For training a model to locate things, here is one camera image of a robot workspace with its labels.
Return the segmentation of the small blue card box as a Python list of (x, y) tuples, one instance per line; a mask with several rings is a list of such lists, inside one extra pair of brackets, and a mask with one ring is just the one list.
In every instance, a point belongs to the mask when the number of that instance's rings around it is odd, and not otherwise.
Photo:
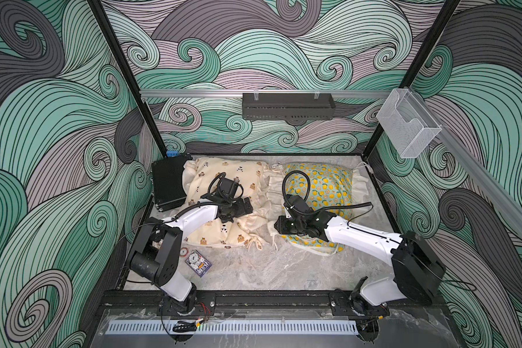
[(200, 278), (203, 277), (212, 267), (212, 263), (205, 258), (199, 251), (193, 250), (189, 253), (185, 263), (190, 267), (195, 274)]

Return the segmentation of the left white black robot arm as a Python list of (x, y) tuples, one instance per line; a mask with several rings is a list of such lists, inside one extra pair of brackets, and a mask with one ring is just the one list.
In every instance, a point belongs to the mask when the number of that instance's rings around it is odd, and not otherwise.
[(202, 200), (173, 217), (149, 218), (134, 237), (126, 267), (162, 290), (173, 303), (192, 311), (197, 287), (178, 271), (182, 241), (204, 224), (234, 219), (253, 212), (250, 198), (230, 202)]

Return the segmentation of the clear acrylic wall holder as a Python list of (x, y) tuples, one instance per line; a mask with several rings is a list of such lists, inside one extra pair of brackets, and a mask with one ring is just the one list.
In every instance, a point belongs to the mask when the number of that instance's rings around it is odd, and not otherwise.
[(442, 130), (421, 95), (410, 88), (392, 90), (377, 120), (402, 159), (419, 157)]

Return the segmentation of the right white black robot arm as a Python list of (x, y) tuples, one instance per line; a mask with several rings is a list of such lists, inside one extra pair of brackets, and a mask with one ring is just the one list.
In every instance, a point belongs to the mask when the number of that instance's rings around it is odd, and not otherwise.
[(274, 227), (281, 235), (303, 235), (329, 244), (343, 244), (392, 268), (389, 275), (360, 280), (352, 293), (357, 311), (397, 300), (431, 305), (445, 275), (445, 266), (432, 248), (413, 233), (378, 231), (326, 211), (281, 215)]

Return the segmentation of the cream bear print pillow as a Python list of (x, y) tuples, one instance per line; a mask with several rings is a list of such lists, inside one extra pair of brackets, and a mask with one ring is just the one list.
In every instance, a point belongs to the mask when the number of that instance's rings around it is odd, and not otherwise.
[(263, 249), (269, 226), (281, 214), (284, 169), (262, 160), (201, 157), (184, 165), (186, 206), (199, 201), (220, 203), (219, 216), (185, 238), (187, 244), (231, 249)]

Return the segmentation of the right side aluminium rail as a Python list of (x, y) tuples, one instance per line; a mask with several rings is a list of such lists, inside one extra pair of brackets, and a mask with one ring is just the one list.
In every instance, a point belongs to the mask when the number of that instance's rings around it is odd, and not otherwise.
[(448, 99), (424, 100), (419, 93), (412, 94), (421, 118), (440, 126), (439, 140), (522, 239), (522, 187), (504, 187), (522, 178), (522, 168), (518, 167), (522, 157), (522, 149), (517, 147), (519, 137), (514, 134), (509, 139), (512, 133), (503, 136), (506, 121), (500, 126), (490, 119), (474, 124), (469, 112)]

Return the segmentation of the black electronics box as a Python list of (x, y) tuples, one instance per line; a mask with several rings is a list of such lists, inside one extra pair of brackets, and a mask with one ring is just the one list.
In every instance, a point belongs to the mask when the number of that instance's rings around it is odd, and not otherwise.
[(181, 207), (187, 193), (184, 191), (182, 175), (185, 164), (192, 160), (191, 155), (167, 157), (152, 163), (152, 185), (155, 207), (168, 211)]

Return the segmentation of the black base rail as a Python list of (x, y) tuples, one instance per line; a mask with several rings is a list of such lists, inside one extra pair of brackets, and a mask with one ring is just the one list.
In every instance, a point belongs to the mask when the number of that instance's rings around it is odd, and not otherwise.
[(162, 291), (106, 291), (99, 308), (106, 310), (145, 308), (164, 316), (184, 316), (191, 314), (201, 316), (208, 314), (230, 313), (237, 310), (330, 310), (333, 316), (352, 318), (370, 318), (386, 316), (392, 309), (406, 308), (442, 308), (446, 302), (442, 297), (436, 297), (431, 304), (419, 304), (412, 300), (395, 300), (385, 305), (366, 308), (360, 311), (355, 306), (354, 297), (348, 291), (342, 290), (228, 290), (205, 291), (197, 290), (194, 307), (185, 302), (177, 302)]

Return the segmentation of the horizontal aluminium rail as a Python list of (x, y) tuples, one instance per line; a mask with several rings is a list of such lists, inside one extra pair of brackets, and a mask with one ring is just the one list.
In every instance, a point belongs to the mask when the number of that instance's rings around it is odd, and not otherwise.
[(391, 90), (239, 90), (239, 89), (141, 89), (143, 98), (240, 98), (244, 94), (310, 94), (318, 97), (320, 94), (331, 94), (338, 99), (386, 99)]

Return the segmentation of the black perforated wall tray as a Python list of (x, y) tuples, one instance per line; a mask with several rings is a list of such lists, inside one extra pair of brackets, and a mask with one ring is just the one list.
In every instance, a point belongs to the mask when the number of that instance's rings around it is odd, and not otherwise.
[(332, 120), (336, 104), (331, 94), (247, 93), (242, 97), (245, 120), (283, 120), (300, 126), (309, 120)]

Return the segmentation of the lemon print pillow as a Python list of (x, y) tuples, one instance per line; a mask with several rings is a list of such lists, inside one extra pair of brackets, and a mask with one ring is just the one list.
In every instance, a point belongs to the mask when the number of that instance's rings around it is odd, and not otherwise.
[[(292, 202), (295, 197), (302, 199), (313, 211), (324, 208), (341, 218), (354, 221), (368, 214), (373, 204), (367, 200), (368, 179), (360, 171), (339, 165), (292, 162), (284, 165), (288, 177), (282, 181), (284, 193)], [(284, 217), (279, 218), (272, 227), (272, 235), (280, 236), (286, 242), (320, 256), (332, 256), (341, 252), (345, 246), (336, 242), (310, 236), (306, 231), (298, 231), (292, 226), (291, 213), (283, 209)]]

